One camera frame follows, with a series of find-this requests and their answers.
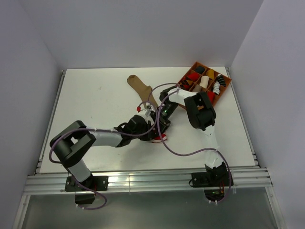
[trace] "white wall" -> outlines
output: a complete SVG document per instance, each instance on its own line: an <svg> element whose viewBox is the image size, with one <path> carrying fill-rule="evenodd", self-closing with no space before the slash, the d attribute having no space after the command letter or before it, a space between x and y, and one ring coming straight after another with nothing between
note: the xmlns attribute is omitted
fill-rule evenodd
<svg viewBox="0 0 305 229"><path fill-rule="evenodd" d="M290 229L305 225L305 1L264 0L231 68Z"/></svg>
<svg viewBox="0 0 305 229"><path fill-rule="evenodd" d="M20 0L63 68L230 66L263 0Z"/></svg>
<svg viewBox="0 0 305 229"><path fill-rule="evenodd" d="M11 228L36 168L60 71L16 0L0 3L0 228Z"/></svg>

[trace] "beige sock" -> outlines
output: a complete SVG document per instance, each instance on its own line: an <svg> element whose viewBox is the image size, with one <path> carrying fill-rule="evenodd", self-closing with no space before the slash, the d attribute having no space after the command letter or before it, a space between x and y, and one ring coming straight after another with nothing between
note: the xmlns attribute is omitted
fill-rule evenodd
<svg viewBox="0 0 305 229"><path fill-rule="evenodd" d="M127 83L138 93L143 102L147 102L149 93L152 91L152 87L146 86L136 75L130 75L127 79ZM149 98L149 102L155 105L155 107L158 107L153 95L151 95Z"/></svg>

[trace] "sock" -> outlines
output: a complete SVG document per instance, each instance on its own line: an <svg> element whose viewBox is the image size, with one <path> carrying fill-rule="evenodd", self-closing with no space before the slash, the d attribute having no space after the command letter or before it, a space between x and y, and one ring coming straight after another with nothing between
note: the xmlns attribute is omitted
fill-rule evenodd
<svg viewBox="0 0 305 229"><path fill-rule="evenodd" d="M209 97L209 100L211 101L211 103L213 103L214 98L215 98L215 93L208 91L206 94Z"/></svg>
<svg viewBox="0 0 305 229"><path fill-rule="evenodd" d="M212 80L215 79L215 75L214 75L214 70L213 69L209 69L206 74L207 76L209 76Z"/></svg>
<svg viewBox="0 0 305 229"><path fill-rule="evenodd" d="M165 141L167 139L166 133L164 132L163 134L161 134L162 139ZM159 143L162 142L161 138L159 136L155 137L154 139L152 139L152 143Z"/></svg>
<svg viewBox="0 0 305 229"><path fill-rule="evenodd" d="M202 74L204 73L205 69L202 66L198 66L197 68L195 68L195 72Z"/></svg>
<svg viewBox="0 0 305 229"><path fill-rule="evenodd" d="M220 93L220 90L219 90L219 83L218 82L216 82L215 84L214 84L214 87L213 87L213 92L216 94L216 95L219 95L219 93Z"/></svg>
<svg viewBox="0 0 305 229"><path fill-rule="evenodd" d="M196 82L199 77L200 75L198 73L192 73L190 75L187 75L181 80L180 86L185 90L188 90L192 86L193 82Z"/></svg>
<svg viewBox="0 0 305 229"><path fill-rule="evenodd" d="M193 89L193 92L200 92L202 89L203 88L200 85L196 84L196 86Z"/></svg>
<svg viewBox="0 0 305 229"><path fill-rule="evenodd" d="M148 101L148 96L152 91L152 87L146 86L136 75L130 75L127 79L127 83L138 93L143 102ZM155 107L158 107L153 95L150 96L149 102L155 105Z"/></svg>
<svg viewBox="0 0 305 229"><path fill-rule="evenodd" d="M201 77L201 81L199 85L206 89L208 87L208 84L209 84L209 77L207 75Z"/></svg>
<svg viewBox="0 0 305 229"><path fill-rule="evenodd" d="M221 74L218 74L218 76L217 76L217 81L219 82L219 84L220 84L221 86L226 87L226 84L225 84L225 81L224 81L224 77L223 77Z"/></svg>

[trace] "metal frame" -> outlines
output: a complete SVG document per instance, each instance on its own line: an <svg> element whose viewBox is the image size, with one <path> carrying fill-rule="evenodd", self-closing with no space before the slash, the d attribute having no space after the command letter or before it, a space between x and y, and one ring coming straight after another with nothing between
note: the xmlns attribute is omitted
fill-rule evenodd
<svg viewBox="0 0 305 229"><path fill-rule="evenodd" d="M226 68L227 74L230 77L229 69ZM62 71L61 81L57 91L55 103L53 106L51 118L46 131L41 149L40 159L37 165L36 174L28 176L23 196L20 201L19 209L13 225L14 229L21 229L28 207L31 195L54 195L54 194L70 194L64 191L67 173L59 174L40 174L41 162L43 159L43 152L47 144L50 128L53 122L53 117L56 111L56 106L61 93L64 77L66 71ZM253 146L244 122L244 118L235 94L233 84L231 87L236 99L239 113L244 124L244 129L250 144L251 151L255 160L254 167L233 167L231 168L232 177L234 178L233 194L236 193L236 188L251 188L251 187L265 187L269 197L270 205L276 220L277 227L285 229L285 222L281 214L279 205L274 195L273 185L266 168L260 168ZM181 190L198 190L203 188L192 188L188 185L191 179L191 173L204 172L204 169L174 169L174 170L157 170L157 171L126 171L126 172L94 172L94 176L109 176L108 190L103 193L120 193L120 192L152 192L152 191L181 191Z"/></svg>
<svg viewBox="0 0 305 229"><path fill-rule="evenodd" d="M275 190L273 187L266 187L266 192L268 195L268 199L270 202L270 206L275 218L275 222L277 225L277 228L279 229L287 229L283 214L281 212L280 205L275 197Z"/></svg>

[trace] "white table surface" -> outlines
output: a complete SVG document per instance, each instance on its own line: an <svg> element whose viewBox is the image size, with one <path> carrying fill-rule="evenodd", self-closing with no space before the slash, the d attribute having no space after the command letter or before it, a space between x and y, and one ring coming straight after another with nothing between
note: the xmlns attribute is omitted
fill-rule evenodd
<svg viewBox="0 0 305 229"><path fill-rule="evenodd" d="M224 67L212 67L227 75ZM49 161L50 140L75 120L96 128L112 128L128 122L136 114L141 102L138 94L127 84L129 75L137 75L152 88L162 83L175 83L189 67L171 68L112 68L69 69L66 72L56 111L44 150L41 173L59 173L66 170ZM160 92L153 95L157 102ZM219 150L231 167L255 166L254 158L244 130L231 86L215 106L215 133ZM170 117L172 125L167 130L167 144L176 152L190 153L203 147L189 124L186 111L178 107ZM84 156L91 171L132 171L177 168L201 168L203 153L179 157L171 154L162 143L152 144L138 139L128 146L114 148L95 146Z"/></svg>

